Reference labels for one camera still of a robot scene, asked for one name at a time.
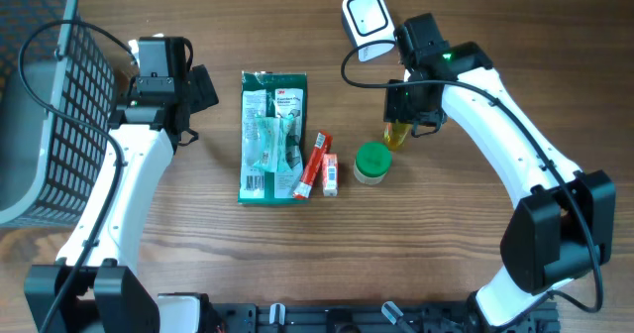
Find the green white wipes packet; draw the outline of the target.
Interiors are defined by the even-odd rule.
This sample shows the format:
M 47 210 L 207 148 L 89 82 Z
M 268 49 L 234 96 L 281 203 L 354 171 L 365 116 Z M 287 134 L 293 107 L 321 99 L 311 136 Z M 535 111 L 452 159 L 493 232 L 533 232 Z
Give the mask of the green white wipes packet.
M 239 203 L 297 202 L 293 191 L 304 172 L 306 98 L 304 73 L 242 73 Z

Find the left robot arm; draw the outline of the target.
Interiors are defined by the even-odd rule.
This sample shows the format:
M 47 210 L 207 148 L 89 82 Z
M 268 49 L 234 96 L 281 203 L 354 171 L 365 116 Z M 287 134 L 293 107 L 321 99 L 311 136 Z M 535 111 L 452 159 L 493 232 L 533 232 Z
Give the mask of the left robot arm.
M 200 332 L 198 293 L 151 296 L 139 246 L 159 181 L 192 114 L 218 102 L 184 37 L 139 41 L 139 73 L 108 120 L 108 147 L 82 216 L 52 265 L 30 269 L 25 296 L 41 332 Z

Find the yellow dish soap bottle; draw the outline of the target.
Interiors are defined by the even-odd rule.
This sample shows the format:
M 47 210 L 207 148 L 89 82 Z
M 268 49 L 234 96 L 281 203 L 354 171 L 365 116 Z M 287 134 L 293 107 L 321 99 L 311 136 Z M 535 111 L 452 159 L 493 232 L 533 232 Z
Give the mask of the yellow dish soap bottle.
M 397 151 L 404 146 L 411 129 L 411 124 L 387 122 L 383 132 L 383 142 L 390 151 Z

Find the clear teal small packet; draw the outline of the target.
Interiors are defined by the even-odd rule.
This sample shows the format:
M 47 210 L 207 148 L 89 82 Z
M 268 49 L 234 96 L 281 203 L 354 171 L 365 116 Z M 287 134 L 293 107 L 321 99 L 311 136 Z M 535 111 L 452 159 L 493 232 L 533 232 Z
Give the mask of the clear teal small packet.
M 252 167 L 266 172 L 287 172 L 291 166 L 286 159 L 287 137 L 295 124 L 295 117 L 257 117 L 260 141 Z

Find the green lid jar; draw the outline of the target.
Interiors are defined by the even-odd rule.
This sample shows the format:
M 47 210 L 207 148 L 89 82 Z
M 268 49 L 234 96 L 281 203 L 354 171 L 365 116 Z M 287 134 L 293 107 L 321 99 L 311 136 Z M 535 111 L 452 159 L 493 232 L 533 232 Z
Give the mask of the green lid jar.
M 365 143 L 359 148 L 355 157 L 355 178 L 363 184 L 379 184 L 388 173 L 391 164 L 392 155 L 384 143 Z

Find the small orange white box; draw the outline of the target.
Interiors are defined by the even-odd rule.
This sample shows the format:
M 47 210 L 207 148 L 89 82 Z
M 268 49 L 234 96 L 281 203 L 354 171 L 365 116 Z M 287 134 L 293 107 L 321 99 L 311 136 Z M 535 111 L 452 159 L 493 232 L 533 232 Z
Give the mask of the small orange white box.
M 323 194 L 338 195 L 338 157 L 336 154 L 325 154 L 322 160 Z

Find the red stick sachet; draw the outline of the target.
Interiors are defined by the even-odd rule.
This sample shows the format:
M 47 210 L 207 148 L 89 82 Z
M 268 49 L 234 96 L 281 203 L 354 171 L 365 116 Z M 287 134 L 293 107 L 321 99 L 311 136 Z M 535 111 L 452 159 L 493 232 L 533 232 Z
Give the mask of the red stick sachet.
M 308 163 L 297 186 L 293 190 L 294 199 L 305 200 L 309 198 L 314 180 L 321 168 L 322 160 L 331 148 L 332 140 L 333 137 L 329 133 L 325 131 L 318 133 Z

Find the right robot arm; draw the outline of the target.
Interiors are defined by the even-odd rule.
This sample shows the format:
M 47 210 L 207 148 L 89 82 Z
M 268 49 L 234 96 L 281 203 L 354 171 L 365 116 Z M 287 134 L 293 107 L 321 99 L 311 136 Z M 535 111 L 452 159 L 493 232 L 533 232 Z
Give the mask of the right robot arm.
M 585 172 L 559 152 L 522 112 L 492 60 L 474 42 L 450 46 L 431 14 L 394 33 L 403 80 L 391 81 L 385 120 L 436 133 L 460 125 L 489 161 L 513 214 L 500 242 L 502 267 L 468 300 L 467 329 L 500 332 L 543 323 L 536 309 L 562 286 L 593 274 L 603 303 L 601 267 L 609 262 L 615 186 L 602 171 Z

